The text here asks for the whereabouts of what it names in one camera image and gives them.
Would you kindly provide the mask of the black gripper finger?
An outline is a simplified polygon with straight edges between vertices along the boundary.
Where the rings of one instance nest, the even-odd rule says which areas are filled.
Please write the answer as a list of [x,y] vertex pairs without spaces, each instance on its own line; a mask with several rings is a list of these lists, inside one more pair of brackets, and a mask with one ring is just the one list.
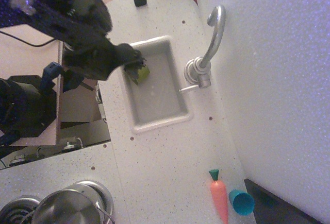
[[130,80],[132,82],[134,82],[134,79],[136,77],[137,74],[137,70],[142,68],[143,66],[146,66],[144,63],[132,63],[132,64],[128,64],[126,66],[124,66],[124,71],[125,73],[128,75],[128,77],[130,78]]

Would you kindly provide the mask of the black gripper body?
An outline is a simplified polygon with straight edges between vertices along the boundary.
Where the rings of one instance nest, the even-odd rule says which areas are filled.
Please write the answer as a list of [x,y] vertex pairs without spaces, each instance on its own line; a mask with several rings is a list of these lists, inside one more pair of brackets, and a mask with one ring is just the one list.
[[65,65],[87,79],[102,81],[121,66],[134,71],[142,68],[141,52],[127,43],[113,44],[108,33],[93,29],[62,32],[60,39],[70,47],[64,52]]

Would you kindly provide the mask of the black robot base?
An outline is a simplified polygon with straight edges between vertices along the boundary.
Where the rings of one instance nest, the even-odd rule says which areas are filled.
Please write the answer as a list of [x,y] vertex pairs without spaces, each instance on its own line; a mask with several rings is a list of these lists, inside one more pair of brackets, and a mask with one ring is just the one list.
[[57,117],[55,83],[38,75],[1,79],[1,146],[35,138]]

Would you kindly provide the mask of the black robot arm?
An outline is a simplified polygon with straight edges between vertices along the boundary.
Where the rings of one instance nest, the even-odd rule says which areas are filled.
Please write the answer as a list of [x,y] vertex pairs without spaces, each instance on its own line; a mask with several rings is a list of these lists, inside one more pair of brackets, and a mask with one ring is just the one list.
[[65,66],[87,79],[105,81],[122,67],[135,81],[145,67],[140,51],[107,38],[112,20],[102,0],[1,0],[1,27],[22,24],[64,42]]

